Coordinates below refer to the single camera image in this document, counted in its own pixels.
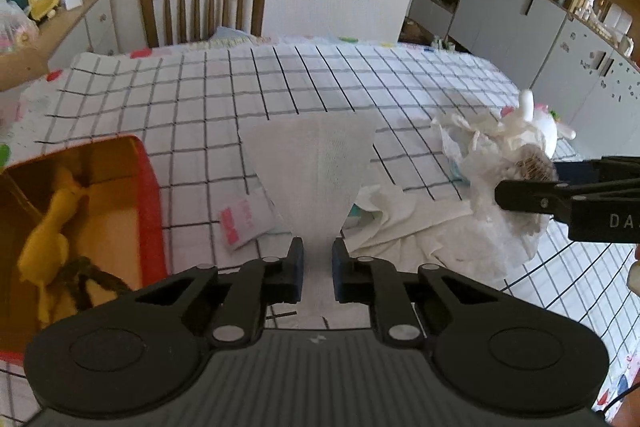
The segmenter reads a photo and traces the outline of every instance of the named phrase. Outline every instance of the black cable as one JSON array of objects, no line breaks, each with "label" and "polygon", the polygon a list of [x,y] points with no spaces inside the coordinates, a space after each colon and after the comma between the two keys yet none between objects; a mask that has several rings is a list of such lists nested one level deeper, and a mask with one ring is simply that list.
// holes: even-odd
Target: black cable
[{"label": "black cable", "polygon": [[625,396],[627,396],[628,394],[633,393],[633,391],[635,391],[636,389],[640,389],[640,382],[633,384],[629,389],[627,389],[626,391],[623,391],[622,393],[620,393],[617,397],[615,397],[613,400],[611,400],[604,409],[602,409],[601,411],[598,411],[598,414],[601,415],[604,418],[604,416],[607,414],[607,411],[609,409],[611,409],[620,400],[624,399]]}]

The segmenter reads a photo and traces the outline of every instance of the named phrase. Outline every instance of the transparent plastic bag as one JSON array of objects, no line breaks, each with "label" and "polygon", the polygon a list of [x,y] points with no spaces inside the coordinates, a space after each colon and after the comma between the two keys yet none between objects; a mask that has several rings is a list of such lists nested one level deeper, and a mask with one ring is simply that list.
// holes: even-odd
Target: transparent plastic bag
[{"label": "transparent plastic bag", "polygon": [[37,37],[36,23],[15,2],[0,0],[0,55],[31,46]]}]

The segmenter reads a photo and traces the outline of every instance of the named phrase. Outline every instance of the yellow duck toy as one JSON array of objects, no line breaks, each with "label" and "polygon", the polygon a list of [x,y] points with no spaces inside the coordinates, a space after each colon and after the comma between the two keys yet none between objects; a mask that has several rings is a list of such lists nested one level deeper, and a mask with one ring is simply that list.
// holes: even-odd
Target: yellow duck toy
[{"label": "yellow duck toy", "polygon": [[47,286],[69,257],[69,243],[61,234],[62,227],[76,215],[80,200],[87,194],[66,168],[56,172],[54,190],[49,209],[31,231],[17,263],[20,280],[38,288],[38,319],[43,325],[50,323],[51,302]]}]

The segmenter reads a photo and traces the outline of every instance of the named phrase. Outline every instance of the orange box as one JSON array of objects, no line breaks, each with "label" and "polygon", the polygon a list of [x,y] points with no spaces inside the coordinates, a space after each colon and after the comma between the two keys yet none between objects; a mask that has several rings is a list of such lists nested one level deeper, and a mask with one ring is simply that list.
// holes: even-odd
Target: orange box
[{"label": "orange box", "polygon": [[[88,190],[62,229],[70,259],[86,256],[133,290],[164,279],[159,187],[142,142],[133,136],[100,140],[13,165],[6,172],[44,214],[58,166],[68,168]],[[20,282],[16,262],[36,223],[7,187],[0,184],[0,360],[21,365],[40,324],[36,286]],[[87,290],[94,305],[115,297],[91,281]],[[53,320],[74,312],[71,297],[62,293]]]}]

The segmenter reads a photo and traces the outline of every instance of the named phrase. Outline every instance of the white toy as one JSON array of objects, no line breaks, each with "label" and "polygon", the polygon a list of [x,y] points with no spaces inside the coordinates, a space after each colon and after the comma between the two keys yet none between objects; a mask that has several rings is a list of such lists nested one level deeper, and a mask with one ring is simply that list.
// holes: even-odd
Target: white toy
[{"label": "white toy", "polygon": [[575,131],[565,124],[556,121],[552,111],[549,111],[548,105],[535,104],[533,102],[533,93],[530,89],[520,92],[518,107],[503,107],[500,113],[501,123],[505,127],[521,128],[524,123],[529,123],[540,130],[545,139],[545,154],[552,158],[556,152],[556,144],[558,138],[566,138],[573,140]]}]

